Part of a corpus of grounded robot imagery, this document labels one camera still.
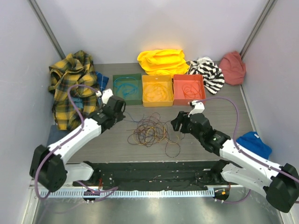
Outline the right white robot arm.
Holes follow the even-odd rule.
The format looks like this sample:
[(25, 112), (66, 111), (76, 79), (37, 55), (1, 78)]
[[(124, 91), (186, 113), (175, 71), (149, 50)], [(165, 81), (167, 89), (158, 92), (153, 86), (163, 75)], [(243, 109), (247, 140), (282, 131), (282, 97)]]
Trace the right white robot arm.
[(279, 165), (235, 144), (225, 133), (213, 129), (202, 113), (180, 111), (171, 121), (174, 131), (189, 133), (208, 152), (223, 158), (211, 172), (216, 184), (237, 183), (265, 197), (275, 209), (288, 213), (299, 198), (299, 174), (286, 163)]

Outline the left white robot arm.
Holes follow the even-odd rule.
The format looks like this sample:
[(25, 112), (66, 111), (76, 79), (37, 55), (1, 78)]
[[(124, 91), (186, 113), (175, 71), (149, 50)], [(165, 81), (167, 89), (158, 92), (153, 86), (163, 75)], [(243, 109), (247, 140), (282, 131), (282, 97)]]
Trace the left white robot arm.
[(29, 170), (35, 185), (41, 184), (50, 193), (59, 190), (66, 182), (84, 181), (89, 186), (95, 186), (100, 175), (90, 164), (68, 164), (68, 161), (89, 141), (122, 121), (125, 107), (124, 99), (112, 95), (104, 100), (100, 110), (92, 112), (84, 120), (83, 125), (47, 147), (39, 145), (34, 150)]

